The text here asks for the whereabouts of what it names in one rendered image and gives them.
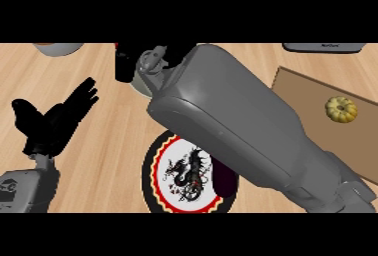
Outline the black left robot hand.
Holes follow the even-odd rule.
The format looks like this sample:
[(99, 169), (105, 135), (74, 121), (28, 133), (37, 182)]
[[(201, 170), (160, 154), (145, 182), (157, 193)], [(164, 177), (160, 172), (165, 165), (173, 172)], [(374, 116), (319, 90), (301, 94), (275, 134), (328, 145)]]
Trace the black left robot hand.
[(12, 101), (15, 126), (27, 136), (24, 154), (58, 156), (71, 140), (78, 124), (87, 115), (96, 96), (95, 79), (89, 77), (70, 97), (41, 113), (25, 99)]

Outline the brown cutting board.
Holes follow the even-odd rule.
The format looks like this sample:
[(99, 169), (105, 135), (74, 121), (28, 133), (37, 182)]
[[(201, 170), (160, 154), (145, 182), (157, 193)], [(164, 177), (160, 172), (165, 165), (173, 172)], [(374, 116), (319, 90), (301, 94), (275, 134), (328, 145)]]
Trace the brown cutting board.
[[(310, 139), (378, 186), (378, 103), (285, 67), (278, 69), (272, 90), (295, 110)], [(357, 106), (356, 120), (346, 124), (326, 116), (325, 104), (337, 96)]]

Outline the white bowl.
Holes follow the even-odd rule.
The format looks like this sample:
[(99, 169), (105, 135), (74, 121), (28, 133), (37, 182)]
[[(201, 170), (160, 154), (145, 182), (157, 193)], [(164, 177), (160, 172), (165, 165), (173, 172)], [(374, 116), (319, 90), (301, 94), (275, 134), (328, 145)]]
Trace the white bowl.
[(134, 88), (134, 90), (148, 98), (152, 97), (152, 92), (149, 91), (149, 88), (139, 76), (139, 73), (134, 73), (133, 81), (130, 83), (130, 86)]

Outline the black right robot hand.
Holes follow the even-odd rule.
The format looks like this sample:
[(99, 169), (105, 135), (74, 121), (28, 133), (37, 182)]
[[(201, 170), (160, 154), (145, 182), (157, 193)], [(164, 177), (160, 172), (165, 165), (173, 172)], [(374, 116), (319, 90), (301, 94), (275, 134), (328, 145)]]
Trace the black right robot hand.
[(196, 46), (195, 42), (118, 42), (115, 44), (115, 80), (132, 83), (134, 80), (136, 63), (142, 53), (157, 46), (167, 48), (163, 59), (168, 62), (168, 67), (176, 67), (183, 57)]

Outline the grey bowl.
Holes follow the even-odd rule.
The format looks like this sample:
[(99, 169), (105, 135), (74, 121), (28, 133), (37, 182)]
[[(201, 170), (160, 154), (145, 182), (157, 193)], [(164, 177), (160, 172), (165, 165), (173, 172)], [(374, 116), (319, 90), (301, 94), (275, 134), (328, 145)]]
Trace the grey bowl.
[(61, 57), (72, 54), (83, 43), (34, 43), (34, 46), (46, 56)]

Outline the dark grey appliance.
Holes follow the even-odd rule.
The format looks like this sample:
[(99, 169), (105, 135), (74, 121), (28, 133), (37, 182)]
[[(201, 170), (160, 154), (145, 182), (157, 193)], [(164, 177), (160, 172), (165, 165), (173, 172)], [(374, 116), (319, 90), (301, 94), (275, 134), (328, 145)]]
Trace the dark grey appliance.
[(282, 47), (300, 53), (359, 53), (365, 43), (284, 43)]

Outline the dragon print plate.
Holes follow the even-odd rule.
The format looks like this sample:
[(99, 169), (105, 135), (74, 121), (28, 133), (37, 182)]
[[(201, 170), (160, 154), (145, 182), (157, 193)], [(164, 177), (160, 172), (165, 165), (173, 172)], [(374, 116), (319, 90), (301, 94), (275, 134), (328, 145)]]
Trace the dragon print plate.
[(189, 141), (165, 131), (142, 167), (143, 198), (152, 213), (228, 213), (239, 175)]

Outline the small yellow squash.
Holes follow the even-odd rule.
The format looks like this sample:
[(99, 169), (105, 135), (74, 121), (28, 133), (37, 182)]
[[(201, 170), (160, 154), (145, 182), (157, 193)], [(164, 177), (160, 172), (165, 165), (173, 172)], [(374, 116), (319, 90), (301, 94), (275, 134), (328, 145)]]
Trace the small yellow squash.
[(326, 116), (334, 122), (350, 123), (357, 117), (357, 106), (343, 96), (332, 97), (325, 104)]

